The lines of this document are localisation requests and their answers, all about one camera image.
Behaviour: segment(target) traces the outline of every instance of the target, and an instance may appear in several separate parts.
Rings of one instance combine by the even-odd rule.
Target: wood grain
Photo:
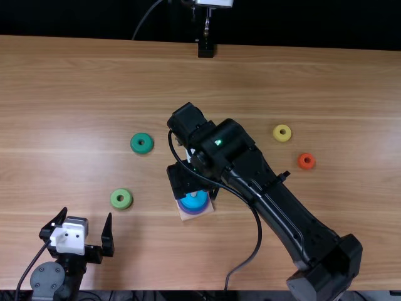
[[[240,122],[313,214],[358,237],[351,289],[400,288],[400,53],[222,45],[208,60],[188,44],[2,36],[0,69],[1,289],[16,286],[63,206],[90,220],[96,244],[113,212],[115,257],[89,265],[82,289],[223,288],[256,225],[225,192],[215,213],[181,222],[165,123],[186,102]],[[293,131],[287,143],[271,134],[280,123]],[[137,132],[155,139],[145,157],[130,150]],[[302,152],[315,155],[312,171],[296,166]],[[109,205],[120,187],[134,196],[124,212]],[[266,225],[263,236],[230,288],[286,289],[296,269]]]

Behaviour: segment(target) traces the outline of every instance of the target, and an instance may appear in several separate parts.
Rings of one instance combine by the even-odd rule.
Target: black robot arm
[[[298,268],[287,280],[298,300],[336,300],[350,286],[359,272],[360,242],[352,234],[340,238],[318,221],[283,184],[289,172],[275,175],[237,122],[227,119],[216,126],[187,103],[167,125],[194,151],[193,167],[240,192],[283,242]]]
[[[86,264],[101,264],[103,257],[113,257],[112,214],[102,232],[102,246],[87,245],[88,220],[67,216],[64,207],[39,232],[50,255],[56,261],[41,264],[31,275],[32,301],[75,301]]]

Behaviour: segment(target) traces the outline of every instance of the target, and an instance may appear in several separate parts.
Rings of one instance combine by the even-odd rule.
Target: black background
[[[234,0],[214,11],[216,43],[401,49],[401,1]],[[150,0],[0,0],[0,34],[129,40]],[[137,40],[193,42],[191,10],[164,0]]]

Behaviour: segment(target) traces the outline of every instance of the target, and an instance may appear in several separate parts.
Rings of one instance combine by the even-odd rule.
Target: black cable
[[[161,2],[163,2],[163,0],[157,0],[156,2],[153,3],[153,5],[148,9],[148,11],[144,14],[144,16],[142,17],[142,19],[139,21],[137,28],[135,28],[135,31],[133,32],[132,35],[132,39],[131,40],[135,40],[135,37],[137,36],[137,33],[140,29],[140,27],[142,26],[143,22],[146,20],[146,18],[148,17],[148,15],[153,11],[153,9],[158,6]]]
[[[90,295],[93,295],[93,296],[95,296],[97,299],[99,299],[100,301],[102,301],[102,298],[100,298],[100,296],[97,295],[97,294],[95,294],[95,293],[89,292],[89,291],[87,291],[87,290],[81,290],[80,292],[81,292],[81,293],[88,293],[88,294],[90,294]]]
[[[363,301],[368,301],[368,299],[366,299],[360,292],[357,292],[357,291],[355,290],[354,293],[356,293],[359,297],[361,297],[361,299],[362,299]]]
[[[51,240],[48,240],[46,243],[44,243],[44,245],[40,248],[38,254],[35,255],[35,257],[31,261],[31,263],[26,268],[25,272],[21,276],[21,279],[19,279],[19,282],[17,284],[17,289],[15,290],[14,301],[19,300],[19,291],[21,290],[21,285],[23,284],[26,275],[29,273],[29,271],[32,269],[35,262],[38,260],[40,255],[42,255],[42,253],[45,251],[45,249],[48,247],[48,245],[50,245],[50,243],[51,243]]]
[[[132,300],[139,301],[139,299],[138,299],[138,297],[137,297],[137,292],[134,291],[134,290],[132,290],[131,292],[132,292]]]
[[[224,290],[228,289],[228,282],[230,280],[230,276],[235,273],[236,271],[238,271],[240,268],[244,267],[245,265],[247,265],[249,262],[251,262],[251,260],[256,256],[256,254],[258,254],[258,251],[261,247],[261,243],[262,243],[262,224],[261,224],[261,220],[259,218],[258,213],[256,212],[256,210],[249,205],[248,201],[246,200],[246,198],[239,193],[238,191],[236,191],[235,189],[228,187],[222,183],[219,182],[215,182],[207,177],[201,176],[200,174],[198,174],[197,172],[193,171],[191,168],[187,167],[180,159],[180,157],[178,156],[178,154],[176,153],[174,146],[173,146],[173,142],[172,142],[172,131],[169,130],[169,134],[168,134],[168,140],[169,140],[169,146],[170,146],[170,150],[171,153],[173,154],[175,160],[177,160],[177,162],[179,162],[181,164],[181,166],[183,166],[185,168],[185,170],[187,170],[189,173],[193,174],[194,176],[198,177],[199,179],[202,179],[205,182],[209,182],[212,185],[215,185],[217,187],[223,188],[226,191],[229,191],[230,193],[232,193],[233,195],[237,196],[239,199],[241,199],[245,204],[248,205],[249,209],[252,211],[253,216],[255,217],[255,221],[256,221],[256,225],[258,227],[258,241],[256,242],[256,246],[255,249],[253,250],[251,256],[249,256],[246,260],[244,260],[242,263],[240,263],[238,266],[236,266],[235,268],[233,268],[226,277],[226,283],[224,285]]]

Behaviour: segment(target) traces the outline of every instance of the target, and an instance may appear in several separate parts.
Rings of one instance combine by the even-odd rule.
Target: dark green ring
[[[131,138],[131,149],[137,154],[147,154],[153,149],[153,139],[146,133],[137,133]]]

